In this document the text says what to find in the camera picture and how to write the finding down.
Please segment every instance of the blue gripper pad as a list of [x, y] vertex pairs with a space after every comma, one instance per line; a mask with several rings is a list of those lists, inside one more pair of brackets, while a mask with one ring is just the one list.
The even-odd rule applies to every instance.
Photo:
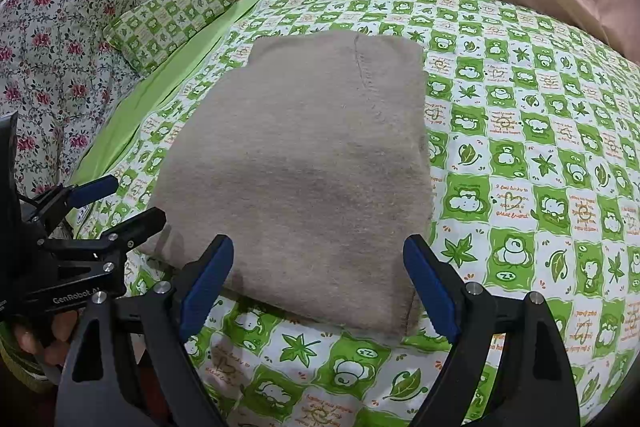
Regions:
[[225, 237], [196, 282], [193, 283], [187, 296], [182, 300], [178, 336], [183, 343], [189, 340], [191, 335], [200, 333], [213, 303], [220, 295], [222, 285], [231, 271], [233, 263], [234, 244], [231, 239]]
[[456, 324], [455, 306], [449, 298], [433, 268], [427, 263], [418, 245], [410, 237], [402, 248], [404, 267], [414, 283], [420, 301], [437, 333], [447, 337], [450, 344], [458, 339], [460, 328]]
[[118, 186], [119, 183], [116, 176], [104, 176], [74, 188], [69, 194], [66, 203], [72, 208], [82, 208], [89, 203], [111, 196], [118, 190]]

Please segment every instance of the folded garment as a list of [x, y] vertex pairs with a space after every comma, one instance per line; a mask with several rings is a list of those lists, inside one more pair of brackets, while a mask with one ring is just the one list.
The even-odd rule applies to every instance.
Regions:
[[149, 205], [167, 226], [142, 250], [180, 267], [225, 233], [232, 290], [404, 333], [418, 299], [402, 244], [432, 206], [422, 54], [350, 31], [258, 39], [164, 159]]

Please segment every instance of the screw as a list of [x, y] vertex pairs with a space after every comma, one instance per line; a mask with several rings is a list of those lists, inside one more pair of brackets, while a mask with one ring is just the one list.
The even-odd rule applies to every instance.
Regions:
[[96, 292], [91, 296], [91, 300], [96, 304], [102, 304], [107, 300], [107, 292]]
[[484, 288], [479, 282], [471, 281], [465, 284], [466, 292], [471, 295], [480, 295]]
[[529, 294], [529, 299], [531, 299], [531, 302], [533, 302], [533, 304], [542, 304], [545, 301], [545, 298], [540, 292], [531, 292]]
[[171, 283], [169, 281], [160, 281], [154, 284], [154, 292], [167, 293], [171, 289]]

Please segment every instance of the human hand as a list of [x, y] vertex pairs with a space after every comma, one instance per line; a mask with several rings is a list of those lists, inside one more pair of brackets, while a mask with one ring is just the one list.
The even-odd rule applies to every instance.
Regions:
[[55, 340], [47, 347], [42, 347], [42, 344], [33, 332], [22, 324], [16, 324], [14, 326], [15, 339], [23, 351], [31, 355], [42, 355], [44, 361], [49, 365], [63, 365], [66, 354], [69, 351], [69, 343], [67, 341], [74, 327], [76, 327], [77, 321], [78, 312], [75, 310], [64, 312], [53, 317], [51, 332]]

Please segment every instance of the green checkered bedsheet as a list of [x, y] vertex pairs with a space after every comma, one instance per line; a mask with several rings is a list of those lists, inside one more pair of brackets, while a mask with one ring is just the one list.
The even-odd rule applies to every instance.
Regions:
[[[148, 115], [111, 169], [116, 194], [78, 216], [96, 237], [143, 210], [171, 143], [260, 36], [330, 28], [425, 48], [431, 248], [495, 295], [545, 295], [573, 367], [583, 421], [639, 349], [640, 75], [576, 28], [496, 0], [261, 0], [208, 64]], [[166, 274], [134, 251], [130, 293]], [[466, 417], [478, 418], [500, 359], [494, 338]], [[420, 407], [449, 344], [422, 316], [404, 339], [221, 296], [186, 344], [231, 426], [394, 427]]]

